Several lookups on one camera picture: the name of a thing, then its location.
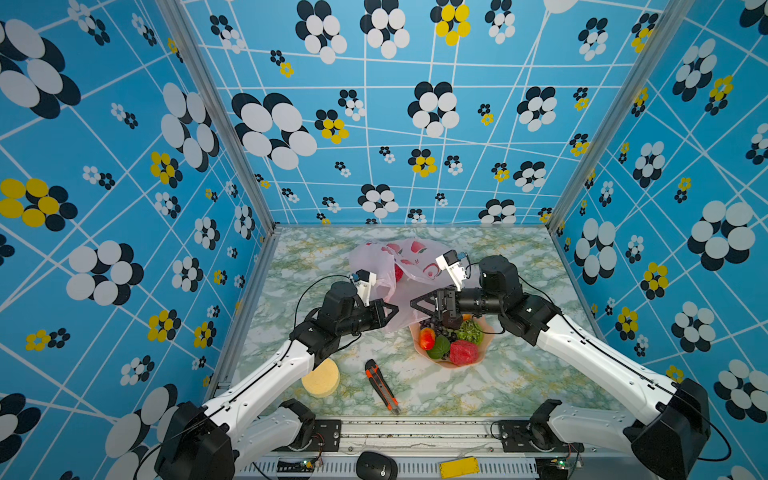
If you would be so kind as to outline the green kiwi half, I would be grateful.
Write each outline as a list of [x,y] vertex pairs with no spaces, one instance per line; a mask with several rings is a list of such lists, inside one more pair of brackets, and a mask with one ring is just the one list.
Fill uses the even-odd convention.
[[474,320],[463,321],[456,333],[457,339],[480,345],[485,338],[484,330]]

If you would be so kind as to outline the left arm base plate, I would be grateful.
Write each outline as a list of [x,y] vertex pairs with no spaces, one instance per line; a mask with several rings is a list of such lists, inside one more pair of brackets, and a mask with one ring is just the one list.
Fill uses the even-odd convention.
[[317,419],[312,429],[302,427],[293,443],[274,449],[275,452],[338,452],[340,448],[342,421],[340,419]]

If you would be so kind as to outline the red strawberry fruit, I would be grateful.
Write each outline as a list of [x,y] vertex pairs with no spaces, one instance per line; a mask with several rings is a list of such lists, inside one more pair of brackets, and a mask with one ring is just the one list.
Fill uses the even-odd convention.
[[395,282],[399,283],[404,277],[404,271],[398,264],[394,265],[394,271],[395,271]]

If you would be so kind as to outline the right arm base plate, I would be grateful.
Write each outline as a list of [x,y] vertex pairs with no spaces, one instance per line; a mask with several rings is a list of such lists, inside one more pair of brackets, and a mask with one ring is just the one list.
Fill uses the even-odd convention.
[[505,453],[584,452],[582,443],[559,440],[546,424],[531,424],[528,420],[497,420],[491,424],[491,436],[502,444]]

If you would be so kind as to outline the pink plastic bag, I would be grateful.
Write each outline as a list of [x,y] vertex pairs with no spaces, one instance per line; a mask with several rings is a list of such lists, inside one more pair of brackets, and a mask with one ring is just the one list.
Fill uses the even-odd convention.
[[[377,275],[371,301],[383,299],[399,307],[399,313],[384,327],[385,332],[391,333],[428,318],[414,310],[410,301],[453,285],[448,274],[440,271],[436,264],[436,258],[448,250],[449,247],[440,242],[420,238],[369,240],[352,250],[350,270],[363,269]],[[399,283],[395,282],[395,264],[404,271]]]

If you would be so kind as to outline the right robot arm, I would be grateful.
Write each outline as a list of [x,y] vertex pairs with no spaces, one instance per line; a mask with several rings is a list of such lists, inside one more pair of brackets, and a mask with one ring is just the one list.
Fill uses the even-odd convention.
[[661,479],[686,479],[702,461],[714,428],[708,394],[699,383],[677,383],[608,346],[501,255],[479,261],[476,287],[465,286],[465,269],[455,252],[439,258],[438,265],[451,285],[413,298],[412,308],[434,320],[494,315],[503,332],[558,357],[620,402],[621,409],[610,411],[545,401],[528,422],[536,449],[575,443],[603,447],[633,456]]

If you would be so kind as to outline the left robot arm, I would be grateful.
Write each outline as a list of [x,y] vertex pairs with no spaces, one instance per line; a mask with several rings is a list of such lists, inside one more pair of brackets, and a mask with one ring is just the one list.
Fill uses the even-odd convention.
[[295,400],[271,415],[264,410],[343,350],[343,337],[382,329],[398,311],[383,299],[361,298],[350,281],[334,283],[268,361],[204,404],[178,407],[155,452],[153,473],[160,479],[232,479],[275,449],[301,447],[311,436],[313,413]]

